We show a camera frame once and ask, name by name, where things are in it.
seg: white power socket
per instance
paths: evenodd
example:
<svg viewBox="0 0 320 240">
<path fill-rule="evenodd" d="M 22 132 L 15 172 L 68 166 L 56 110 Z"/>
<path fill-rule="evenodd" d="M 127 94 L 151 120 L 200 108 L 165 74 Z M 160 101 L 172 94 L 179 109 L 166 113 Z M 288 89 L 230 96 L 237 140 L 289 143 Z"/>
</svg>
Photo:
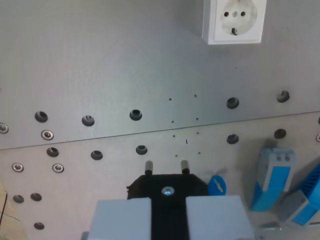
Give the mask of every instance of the white power socket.
<svg viewBox="0 0 320 240">
<path fill-rule="evenodd" d="M 202 38 L 209 45 L 261 43 L 267 0 L 204 0 Z"/>
</svg>

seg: blue and white device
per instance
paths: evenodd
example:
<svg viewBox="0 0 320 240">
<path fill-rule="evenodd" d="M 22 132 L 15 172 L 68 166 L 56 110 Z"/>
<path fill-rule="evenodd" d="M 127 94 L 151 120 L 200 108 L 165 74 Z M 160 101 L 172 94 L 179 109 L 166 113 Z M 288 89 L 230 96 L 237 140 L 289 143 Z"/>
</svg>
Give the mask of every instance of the blue and white device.
<svg viewBox="0 0 320 240">
<path fill-rule="evenodd" d="M 311 227 L 320 217 L 320 164 L 281 202 L 278 218 L 292 227 Z"/>
<path fill-rule="evenodd" d="M 282 192 L 289 190 L 296 166 L 296 155 L 287 148 L 262 148 L 251 210 L 267 211 Z"/>
</svg>

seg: socket hole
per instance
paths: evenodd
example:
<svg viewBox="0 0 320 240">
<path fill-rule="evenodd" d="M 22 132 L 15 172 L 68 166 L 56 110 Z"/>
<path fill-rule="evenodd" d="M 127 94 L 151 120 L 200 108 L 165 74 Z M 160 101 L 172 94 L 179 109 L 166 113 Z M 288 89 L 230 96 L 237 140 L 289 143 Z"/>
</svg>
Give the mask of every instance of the socket hole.
<svg viewBox="0 0 320 240">
<path fill-rule="evenodd" d="M 36 202 L 39 202 L 42 200 L 42 196 L 39 194 L 39 193 L 32 193 L 30 195 L 30 198 L 33 200 L 33 201 L 36 201 Z"/>
<path fill-rule="evenodd" d="M 45 225 L 41 222 L 36 222 L 33 226 L 38 230 L 43 230 L 45 228 Z"/>
<path fill-rule="evenodd" d="M 226 138 L 226 142 L 228 144 L 236 144 L 237 142 L 239 142 L 239 136 L 236 134 L 231 134 Z"/>
<path fill-rule="evenodd" d="M 235 109 L 239 106 L 239 99 L 236 98 L 236 97 L 231 97 L 228 99 L 228 101 L 226 101 L 226 106 L 229 108 L 229 109 Z"/>
<path fill-rule="evenodd" d="M 13 201 L 15 201 L 17 204 L 22 204 L 25 201 L 25 199 L 21 195 L 14 195 Z"/>
<path fill-rule="evenodd" d="M 101 160 L 103 158 L 103 154 L 98 150 L 94 150 L 93 152 L 91 152 L 91 158 L 93 160 Z"/>
<path fill-rule="evenodd" d="M 285 103 L 288 101 L 290 98 L 289 92 L 288 91 L 281 91 L 281 93 L 276 97 L 276 100 L 279 103 Z"/>
<path fill-rule="evenodd" d="M 83 125 L 91 127 L 95 124 L 95 119 L 93 116 L 85 115 L 82 117 L 81 122 L 83 123 Z"/>
<path fill-rule="evenodd" d="M 148 152 L 148 149 L 145 145 L 139 145 L 136 147 L 135 151 L 139 155 L 145 155 Z"/>
<path fill-rule="evenodd" d="M 280 128 L 274 132 L 274 137 L 276 139 L 283 139 L 287 135 L 287 131 Z"/>
<path fill-rule="evenodd" d="M 43 111 L 37 111 L 34 115 L 34 118 L 39 123 L 45 123 L 46 121 L 48 121 L 48 115 Z"/>
<path fill-rule="evenodd" d="M 55 158 L 55 157 L 57 157 L 59 155 L 59 151 L 55 147 L 49 147 L 46 150 L 46 154 L 48 154 L 50 157 Z"/>
<path fill-rule="evenodd" d="M 140 110 L 134 109 L 129 114 L 133 121 L 139 121 L 142 118 L 142 113 Z"/>
</svg>

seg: white plastic block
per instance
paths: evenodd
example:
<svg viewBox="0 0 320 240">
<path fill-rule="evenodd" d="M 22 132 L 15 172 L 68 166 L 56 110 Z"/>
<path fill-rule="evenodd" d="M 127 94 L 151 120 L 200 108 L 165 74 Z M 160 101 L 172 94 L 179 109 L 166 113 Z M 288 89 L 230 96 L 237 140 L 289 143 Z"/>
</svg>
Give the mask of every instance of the white plastic block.
<svg viewBox="0 0 320 240">
<path fill-rule="evenodd" d="M 189 196 L 186 199 L 190 240 L 254 240 L 239 196 Z"/>
<path fill-rule="evenodd" d="M 88 240 L 129 239 L 151 239 L 151 199 L 100 200 Z"/>
<path fill-rule="evenodd" d="M 209 45 L 260 43 L 267 0 L 204 0 L 202 38 Z"/>
</svg>

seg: metal screw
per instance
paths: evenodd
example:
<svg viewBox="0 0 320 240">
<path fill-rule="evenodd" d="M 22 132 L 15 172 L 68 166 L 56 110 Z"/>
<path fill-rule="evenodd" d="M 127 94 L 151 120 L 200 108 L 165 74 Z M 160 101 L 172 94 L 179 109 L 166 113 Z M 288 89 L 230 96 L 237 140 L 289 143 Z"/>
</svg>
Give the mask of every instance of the metal screw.
<svg viewBox="0 0 320 240">
<path fill-rule="evenodd" d="M 21 173 L 24 170 L 24 166 L 22 166 L 21 163 L 16 162 L 12 164 L 12 169 L 17 173 Z"/>
<path fill-rule="evenodd" d="M 43 130 L 41 133 L 41 136 L 44 140 L 48 140 L 48 141 L 54 138 L 54 134 L 50 130 Z"/>
<path fill-rule="evenodd" d="M 145 162 L 144 174 L 145 175 L 151 175 L 153 170 L 154 170 L 154 163 L 152 161 L 146 161 Z"/>
<path fill-rule="evenodd" d="M 0 122 L 0 134 L 6 134 L 9 131 L 7 124 Z"/>
<path fill-rule="evenodd" d="M 53 169 L 53 171 L 55 171 L 56 173 L 62 173 L 64 170 L 65 170 L 65 168 L 64 168 L 64 166 L 62 166 L 60 163 L 56 163 L 56 164 L 54 164 L 53 166 L 52 166 L 52 169 Z"/>
<path fill-rule="evenodd" d="M 161 192 L 163 195 L 170 196 L 175 193 L 175 189 L 172 186 L 165 186 Z"/>
</svg>

